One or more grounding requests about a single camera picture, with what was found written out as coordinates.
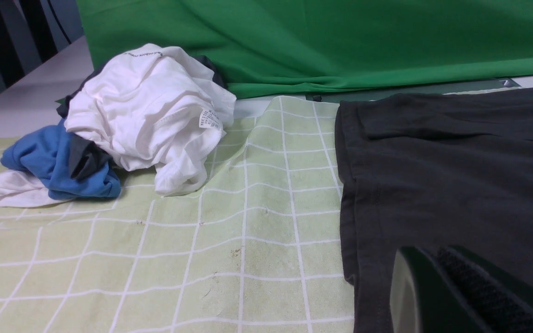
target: cable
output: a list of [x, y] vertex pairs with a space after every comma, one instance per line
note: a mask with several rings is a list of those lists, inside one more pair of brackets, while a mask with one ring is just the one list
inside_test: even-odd
[[67, 40], [67, 43], [71, 44], [71, 40], [69, 39], [69, 36], [67, 36], [67, 33], [65, 32], [65, 29], [63, 29], [63, 25], [61, 25], [61, 22], [59, 21], [59, 18], [57, 17], [57, 13], [55, 13], [55, 9], [53, 8], [53, 4], [51, 4], [50, 0], [47, 0], [49, 3], [50, 11], [53, 13], [53, 17], [55, 17], [55, 21], [57, 21], [57, 25], [59, 26], [59, 29], [61, 29], [61, 32], [63, 32], [63, 36], [65, 36], [65, 39]]

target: light green grid mat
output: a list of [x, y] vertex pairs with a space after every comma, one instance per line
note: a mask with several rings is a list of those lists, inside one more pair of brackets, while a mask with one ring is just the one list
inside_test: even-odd
[[0, 332], [352, 331], [337, 108], [277, 97], [237, 120], [188, 196], [145, 170], [112, 202], [0, 208]]

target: green backdrop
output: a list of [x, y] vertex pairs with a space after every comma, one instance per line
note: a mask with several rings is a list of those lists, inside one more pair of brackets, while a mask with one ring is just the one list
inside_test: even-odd
[[533, 74], [533, 0], [78, 0], [93, 62], [207, 55], [239, 99]]

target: stain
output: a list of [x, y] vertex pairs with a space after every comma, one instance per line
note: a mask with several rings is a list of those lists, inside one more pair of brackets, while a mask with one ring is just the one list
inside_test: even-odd
[[201, 299], [203, 299], [203, 298], [205, 298], [207, 295], [209, 295], [210, 292], [211, 292], [211, 288], [209, 288], [209, 291], [208, 291], [205, 295], [203, 295], [203, 297], [201, 297]]
[[232, 258], [237, 257], [238, 255], [240, 255], [240, 252], [241, 252], [241, 251], [242, 251], [242, 249], [231, 250], [231, 257], [232, 257]]

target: care label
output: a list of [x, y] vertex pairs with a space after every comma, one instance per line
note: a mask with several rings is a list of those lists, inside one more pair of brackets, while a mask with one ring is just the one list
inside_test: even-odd
[[203, 109], [201, 116], [198, 119], [198, 126], [202, 129], [213, 127], [214, 129], [221, 129], [222, 122], [213, 110]]

